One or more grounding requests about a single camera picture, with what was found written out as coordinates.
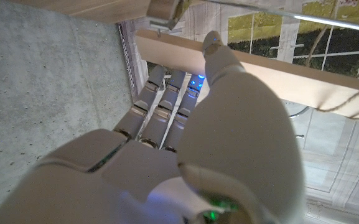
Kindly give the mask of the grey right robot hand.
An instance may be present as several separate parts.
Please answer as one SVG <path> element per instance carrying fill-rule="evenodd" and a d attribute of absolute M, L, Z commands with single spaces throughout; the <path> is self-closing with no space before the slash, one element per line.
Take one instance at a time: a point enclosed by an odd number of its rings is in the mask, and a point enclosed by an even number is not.
<path fill-rule="evenodd" d="M 304 171 L 282 101 L 219 33 L 205 73 L 183 71 L 153 105 L 164 69 L 108 131 L 43 158 L 0 206 L 0 223 L 302 223 Z"/>

